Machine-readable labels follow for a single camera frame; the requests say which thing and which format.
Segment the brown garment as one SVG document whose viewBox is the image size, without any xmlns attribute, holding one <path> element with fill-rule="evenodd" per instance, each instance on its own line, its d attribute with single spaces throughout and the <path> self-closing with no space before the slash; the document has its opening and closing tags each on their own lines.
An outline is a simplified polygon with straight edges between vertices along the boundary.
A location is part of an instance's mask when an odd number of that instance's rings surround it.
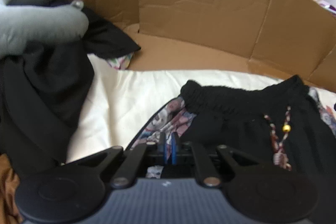
<svg viewBox="0 0 336 224">
<path fill-rule="evenodd" d="M 6 154 L 1 155 L 1 177 L 0 177 L 0 218 L 1 224 L 22 223 L 23 219 L 15 204 L 15 191 L 20 183 L 20 179 L 12 169 Z"/>
</svg>

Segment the black garment pile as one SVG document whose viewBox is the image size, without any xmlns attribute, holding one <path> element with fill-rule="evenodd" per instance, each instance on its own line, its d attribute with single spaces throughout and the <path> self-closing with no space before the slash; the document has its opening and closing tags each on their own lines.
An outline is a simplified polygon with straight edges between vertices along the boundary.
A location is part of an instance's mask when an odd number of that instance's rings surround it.
<svg viewBox="0 0 336 224">
<path fill-rule="evenodd" d="M 89 8 L 88 31 L 57 46 L 30 42 L 1 61 L 1 153 L 24 178 L 64 163 L 94 78 L 90 53 L 102 59 L 139 50 L 126 33 Z"/>
</svg>

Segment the grey neck pillow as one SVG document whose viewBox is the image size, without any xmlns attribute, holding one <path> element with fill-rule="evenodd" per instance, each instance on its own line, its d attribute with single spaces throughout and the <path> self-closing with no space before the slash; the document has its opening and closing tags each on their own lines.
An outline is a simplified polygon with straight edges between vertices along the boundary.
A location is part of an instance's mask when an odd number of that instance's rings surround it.
<svg viewBox="0 0 336 224">
<path fill-rule="evenodd" d="M 60 44 L 84 36 L 89 20 L 84 3 L 48 7 L 55 0 L 1 0 L 1 57 L 20 55 L 28 42 Z"/>
</svg>

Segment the white printed bed sheet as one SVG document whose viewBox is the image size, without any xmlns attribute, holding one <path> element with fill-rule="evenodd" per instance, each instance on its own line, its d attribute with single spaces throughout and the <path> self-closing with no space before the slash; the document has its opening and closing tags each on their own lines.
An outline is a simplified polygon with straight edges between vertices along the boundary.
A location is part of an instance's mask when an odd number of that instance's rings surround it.
<svg viewBox="0 0 336 224">
<path fill-rule="evenodd" d="M 82 107 L 78 128 L 68 147 L 71 162 L 113 145 L 128 147 L 146 122 L 167 102 L 179 96 L 187 81 L 202 86 L 226 86 L 248 91 L 279 84 L 264 76 L 229 71 L 116 71 L 105 61 L 89 56 L 94 68 L 91 89 Z M 335 94 L 311 88 L 326 106 Z"/>
</svg>

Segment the brown cardboard box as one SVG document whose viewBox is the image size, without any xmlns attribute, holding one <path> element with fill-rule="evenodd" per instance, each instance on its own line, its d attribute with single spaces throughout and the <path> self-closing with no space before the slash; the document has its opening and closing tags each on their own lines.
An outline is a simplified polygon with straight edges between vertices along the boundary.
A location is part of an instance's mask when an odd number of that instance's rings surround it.
<svg viewBox="0 0 336 224">
<path fill-rule="evenodd" d="M 335 18 L 313 0 L 82 0 L 142 46 L 134 70 L 217 68 L 335 91 Z"/>
</svg>

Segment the black floral lined skirt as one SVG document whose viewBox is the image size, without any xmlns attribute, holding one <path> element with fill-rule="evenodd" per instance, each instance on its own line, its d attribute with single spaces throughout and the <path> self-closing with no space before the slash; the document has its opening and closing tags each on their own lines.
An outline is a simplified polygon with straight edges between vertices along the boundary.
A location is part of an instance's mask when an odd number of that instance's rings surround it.
<svg viewBox="0 0 336 224">
<path fill-rule="evenodd" d="M 335 121 L 298 76 L 252 91 L 189 80 L 128 147 L 173 133 L 209 151 L 223 144 L 287 170 L 335 174 Z"/>
</svg>

